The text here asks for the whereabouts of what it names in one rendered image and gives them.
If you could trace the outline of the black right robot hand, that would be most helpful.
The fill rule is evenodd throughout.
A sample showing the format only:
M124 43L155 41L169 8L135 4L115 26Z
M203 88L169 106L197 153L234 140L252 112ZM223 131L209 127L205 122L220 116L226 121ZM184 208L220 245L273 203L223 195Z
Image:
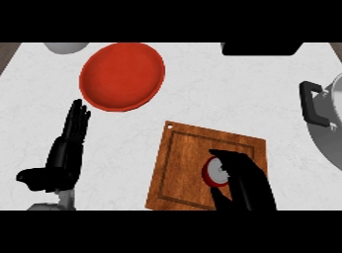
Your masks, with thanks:
M231 198L218 188L211 189L220 211L276 211L277 203L267 174L246 153L211 149L229 172Z

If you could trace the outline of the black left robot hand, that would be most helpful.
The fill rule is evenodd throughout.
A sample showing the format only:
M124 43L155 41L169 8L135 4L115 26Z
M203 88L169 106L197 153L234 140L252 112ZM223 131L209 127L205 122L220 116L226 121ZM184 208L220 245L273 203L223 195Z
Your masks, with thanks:
M88 131L91 112L76 99L72 103L61 136L56 139L47 166L30 168L17 175L32 191L47 193L67 191L75 188L81 176L84 142Z

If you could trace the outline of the red can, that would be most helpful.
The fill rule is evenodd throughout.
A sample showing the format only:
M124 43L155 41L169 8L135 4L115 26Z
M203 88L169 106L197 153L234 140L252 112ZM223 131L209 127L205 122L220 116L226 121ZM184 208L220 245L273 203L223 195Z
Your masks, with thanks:
M202 168L202 178L205 184L212 188L221 188L229 185L229 172L223 170L223 162L217 156L212 156Z

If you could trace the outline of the brown wooden cutting board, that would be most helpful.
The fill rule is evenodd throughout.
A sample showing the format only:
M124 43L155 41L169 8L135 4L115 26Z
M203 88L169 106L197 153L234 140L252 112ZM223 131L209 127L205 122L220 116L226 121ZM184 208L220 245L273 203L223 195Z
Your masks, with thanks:
M166 121L147 208L161 211L214 211L202 169L211 149L246 153L268 171L267 141L261 138Z

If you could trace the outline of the red plate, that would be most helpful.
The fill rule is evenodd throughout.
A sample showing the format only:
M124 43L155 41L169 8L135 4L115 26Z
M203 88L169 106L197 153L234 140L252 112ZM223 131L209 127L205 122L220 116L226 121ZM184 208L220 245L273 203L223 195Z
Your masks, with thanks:
M116 42L90 57L79 75L87 102L107 112L143 107L166 79L166 64L156 49L141 42Z

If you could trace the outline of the grey bowl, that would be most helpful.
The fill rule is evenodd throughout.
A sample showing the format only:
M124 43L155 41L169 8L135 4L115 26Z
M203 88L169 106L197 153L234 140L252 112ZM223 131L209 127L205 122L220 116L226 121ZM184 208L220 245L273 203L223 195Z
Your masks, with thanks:
M48 49L57 54L76 53L82 51L87 46L87 42L47 42Z

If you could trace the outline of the black appliance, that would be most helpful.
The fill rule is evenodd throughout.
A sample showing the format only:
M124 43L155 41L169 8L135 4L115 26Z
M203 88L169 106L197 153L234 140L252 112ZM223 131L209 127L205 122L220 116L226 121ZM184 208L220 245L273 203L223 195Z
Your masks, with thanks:
M236 56L291 56L301 46L301 42L226 42L223 44L223 54Z

